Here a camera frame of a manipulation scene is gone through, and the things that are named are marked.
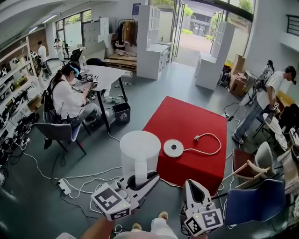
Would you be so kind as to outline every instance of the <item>blue chair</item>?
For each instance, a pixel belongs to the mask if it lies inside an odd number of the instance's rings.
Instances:
[[[265,222],[278,214],[285,206],[285,184],[266,179],[255,190],[228,192],[224,209],[225,224],[235,225],[250,221]]]
[[[68,151],[60,141],[76,142],[86,155],[86,151],[82,148],[77,140],[81,125],[82,123],[72,128],[69,124],[35,123],[35,126],[40,132],[42,132],[44,136],[46,136],[46,138],[57,141],[57,143],[64,149],[65,152]]]

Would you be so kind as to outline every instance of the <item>red box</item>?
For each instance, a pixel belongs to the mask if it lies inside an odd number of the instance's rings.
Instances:
[[[156,135],[161,141],[157,172],[161,178],[180,186],[193,179],[214,195],[222,182],[225,168],[227,122],[223,116],[167,96],[151,117],[144,131]],[[221,150],[215,155],[185,151],[178,158],[168,157],[163,146],[175,139],[184,149],[194,148],[212,153],[219,148],[214,137],[207,135],[195,141],[196,135],[212,133],[221,142]]]

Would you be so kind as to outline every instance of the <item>gray floor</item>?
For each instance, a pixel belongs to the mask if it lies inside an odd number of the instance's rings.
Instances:
[[[140,77],[133,77],[130,80],[124,78],[124,81],[132,83],[132,86],[125,87],[132,108],[131,121],[124,126],[112,125],[111,134],[120,139],[130,131],[143,129],[166,96],[178,98],[218,114],[223,113],[224,106],[238,102],[238,99],[224,87],[218,86],[215,91],[196,87],[193,81],[194,70],[187,65],[172,63],[159,81]],[[112,87],[110,95],[116,96],[120,93],[119,88]],[[232,106],[228,112],[232,113],[234,110],[235,106]],[[242,119],[245,114],[245,111],[239,111],[236,118]],[[239,147],[231,140],[231,134],[236,127],[236,121],[228,123],[227,155],[232,149]],[[105,126],[92,128],[92,132],[92,135],[88,136],[82,128],[78,136],[78,140],[82,142],[88,153],[87,156],[83,155],[76,144],[66,145],[69,150],[69,153],[65,155],[66,165],[61,167],[58,161],[53,177],[88,175],[121,165],[119,143],[108,136]],[[34,156],[41,171],[46,176],[50,176],[53,162],[57,154],[62,153],[62,149],[54,142],[49,149],[43,150],[43,136],[36,128],[33,128],[29,137],[30,143],[25,152]],[[253,152],[257,145],[266,138],[267,135],[263,134],[258,135],[255,141],[249,138],[248,143],[241,149]],[[231,159],[227,161],[225,175],[230,172]],[[121,170],[116,169],[102,174],[100,177],[109,179],[119,175],[121,175]],[[73,179],[70,182],[80,187],[92,178]],[[92,182],[84,188],[85,190],[94,190],[101,182],[100,180]],[[227,191],[229,183],[230,180],[224,183],[225,190],[223,192]],[[72,195],[76,196],[77,192],[72,191]],[[53,186],[50,180],[43,178],[36,168],[34,159],[25,155],[16,165],[9,166],[9,178],[0,190],[0,199],[0,228],[14,239],[53,239],[62,232],[68,232],[76,238],[80,238],[80,235],[95,221],[92,218],[85,218],[79,208],[62,201],[58,186]],[[73,200],[69,197],[65,197],[65,199],[81,205],[87,215],[99,216],[89,210],[90,195],[81,194],[78,199]],[[215,200],[215,203],[220,206],[219,200]],[[142,211],[118,220],[117,224],[130,229],[133,223],[138,222],[145,230],[149,230],[151,220],[159,212],[167,211],[170,216],[169,226],[179,239],[183,239],[186,236],[180,232],[179,211],[181,207],[181,189],[159,182],[146,198]],[[288,214],[288,211],[275,218],[274,224],[277,229],[282,227],[285,214]],[[252,222],[238,225],[232,230],[223,226],[209,234],[209,238],[240,238],[242,235],[242,239],[259,239],[266,238],[273,233],[269,223]]]

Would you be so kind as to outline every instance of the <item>power strip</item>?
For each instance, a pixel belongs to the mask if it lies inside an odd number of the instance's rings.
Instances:
[[[69,195],[71,193],[71,189],[63,179],[60,179],[58,181],[58,186],[61,188],[61,190],[64,192],[65,195]]]

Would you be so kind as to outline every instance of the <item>jeans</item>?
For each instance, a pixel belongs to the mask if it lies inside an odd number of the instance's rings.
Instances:
[[[102,111],[101,108],[98,107],[95,103],[90,103],[84,106],[83,112],[72,119],[69,119],[71,122],[71,127],[75,127],[78,124],[81,124],[83,120],[85,120],[87,117],[92,117],[96,120],[102,119]]]
[[[140,232],[140,230],[133,229],[132,232]],[[169,236],[173,239],[178,239],[163,218],[155,218],[154,220],[152,220],[150,233],[159,236]]]
[[[43,63],[45,64],[45,67],[47,68],[47,71],[48,71],[49,75],[52,75],[52,72],[51,72],[50,66],[48,64],[48,61],[45,61]]]
[[[238,126],[235,130],[234,135],[238,140],[240,140],[243,135],[249,130],[250,126],[252,125],[253,121],[256,117],[263,111],[261,106],[258,104],[257,100],[254,100],[254,104],[251,107],[250,112],[246,115],[245,119],[243,119],[242,123]]]

